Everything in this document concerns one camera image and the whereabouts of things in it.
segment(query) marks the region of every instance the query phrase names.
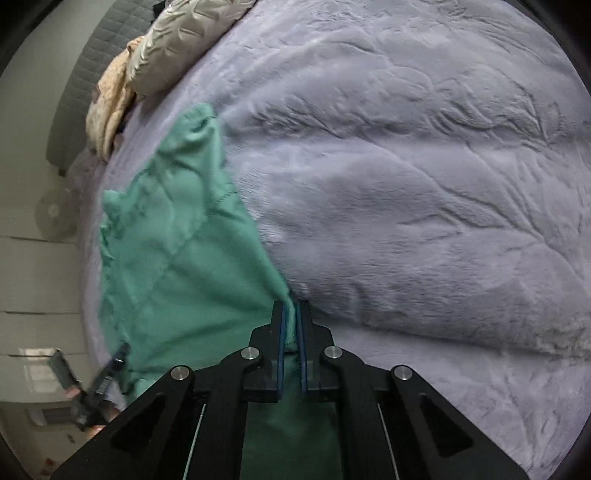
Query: bed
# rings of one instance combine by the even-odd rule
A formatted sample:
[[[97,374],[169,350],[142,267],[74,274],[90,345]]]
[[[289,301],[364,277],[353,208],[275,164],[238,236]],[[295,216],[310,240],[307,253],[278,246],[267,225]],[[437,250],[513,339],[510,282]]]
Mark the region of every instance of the bed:
[[[591,413],[591,99],[552,36],[501,0],[259,0],[171,91],[139,104],[107,166],[84,151],[72,168],[99,364],[101,192],[125,189],[201,102],[225,124],[228,169],[270,257],[336,343],[378,367],[411,365],[548,478]],[[494,181],[478,170],[491,165]],[[461,255],[434,270],[442,251]]]

